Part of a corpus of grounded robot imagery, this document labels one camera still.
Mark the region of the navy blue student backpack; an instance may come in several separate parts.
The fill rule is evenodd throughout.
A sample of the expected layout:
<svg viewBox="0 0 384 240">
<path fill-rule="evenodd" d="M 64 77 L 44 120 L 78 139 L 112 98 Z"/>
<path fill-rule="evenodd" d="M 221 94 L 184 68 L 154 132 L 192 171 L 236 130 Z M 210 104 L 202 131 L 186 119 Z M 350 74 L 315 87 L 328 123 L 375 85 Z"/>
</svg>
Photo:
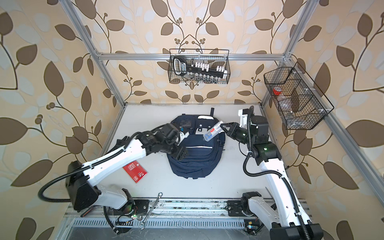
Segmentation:
<svg viewBox="0 0 384 240">
<path fill-rule="evenodd" d="M 220 121 L 214 117 L 214 108 L 209 115 L 182 114 L 171 121 L 171 124 L 179 128 L 183 133 L 189 133 L 180 146 L 185 147 L 188 153 L 180 160 L 167 155 L 173 173 L 183 178 L 204 178 L 212 173 L 220 162 L 226 135 L 218 133 L 209 141 L 205 141 L 204 135 Z"/>
</svg>

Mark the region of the red booklet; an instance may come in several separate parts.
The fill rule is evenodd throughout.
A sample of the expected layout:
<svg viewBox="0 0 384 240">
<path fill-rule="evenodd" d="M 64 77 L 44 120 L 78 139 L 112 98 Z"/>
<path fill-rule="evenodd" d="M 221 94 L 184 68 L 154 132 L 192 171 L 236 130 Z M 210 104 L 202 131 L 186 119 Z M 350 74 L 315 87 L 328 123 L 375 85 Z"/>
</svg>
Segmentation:
<svg viewBox="0 0 384 240">
<path fill-rule="evenodd" d="M 148 174 L 138 161 L 133 161 L 125 165 L 123 169 L 136 184 Z"/>
</svg>

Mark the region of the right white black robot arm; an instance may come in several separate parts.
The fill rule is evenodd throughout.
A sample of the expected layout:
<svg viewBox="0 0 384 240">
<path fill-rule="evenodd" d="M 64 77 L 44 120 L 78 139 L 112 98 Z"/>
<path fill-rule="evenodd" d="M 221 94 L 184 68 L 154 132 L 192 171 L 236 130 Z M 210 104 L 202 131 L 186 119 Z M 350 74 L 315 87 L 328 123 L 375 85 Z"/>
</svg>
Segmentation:
<svg viewBox="0 0 384 240">
<path fill-rule="evenodd" d="M 265 176 L 277 209 L 263 197 L 247 199 L 248 211 L 255 214 L 269 230 L 272 240 L 321 240 L 324 232 L 312 223 L 302 207 L 285 171 L 278 147 L 269 140 L 269 123 L 254 115 L 254 107 L 239 110 L 240 122 L 221 124 L 228 137 L 247 145 L 243 171 L 249 177 Z"/>
</svg>

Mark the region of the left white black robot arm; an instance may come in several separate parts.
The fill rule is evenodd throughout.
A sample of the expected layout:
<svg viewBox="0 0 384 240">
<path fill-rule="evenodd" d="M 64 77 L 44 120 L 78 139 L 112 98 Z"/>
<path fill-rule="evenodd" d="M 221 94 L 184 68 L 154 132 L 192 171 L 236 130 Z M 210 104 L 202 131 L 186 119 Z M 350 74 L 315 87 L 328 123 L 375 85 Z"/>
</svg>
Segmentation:
<svg viewBox="0 0 384 240">
<path fill-rule="evenodd" d="M 190 135 L 185 128 L 172 124 L 161 125 L 151 131 L 136 132 L 131 137 L 118 140 L 115 148 L 106 155 L 81 164 L 71 162 L 67 174 L 59 176 L 45 184 L 38 192 L 44 202 L 71 203 L 74 210 L 80 212 L 93 206 L 102 206 L 104 211 L 112 208 L 124 211 L 133 204 L 127 189 L 105 187 L 100 183 L 117 170 L 153 153 L 166 153 L 176 160 L 187 154 L 187 148 L 181 142 Z M 54 199 L 44 195 L 53 184 L 65 181 L 69 198 Z"/>
</svg>

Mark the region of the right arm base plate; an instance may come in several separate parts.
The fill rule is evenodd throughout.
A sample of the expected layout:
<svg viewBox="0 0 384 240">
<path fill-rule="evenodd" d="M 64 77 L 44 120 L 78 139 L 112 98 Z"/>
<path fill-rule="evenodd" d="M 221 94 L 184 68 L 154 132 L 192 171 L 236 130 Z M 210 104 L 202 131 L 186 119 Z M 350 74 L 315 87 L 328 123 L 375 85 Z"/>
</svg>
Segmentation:
<svg viewBox="0 0 384 240">
<path fill-rule="evenodd" d="M 245 211 L 245 201 L 243 200 L 228 200 L 225 210 L 230 217 L 247 217 Z"/>
</svg>

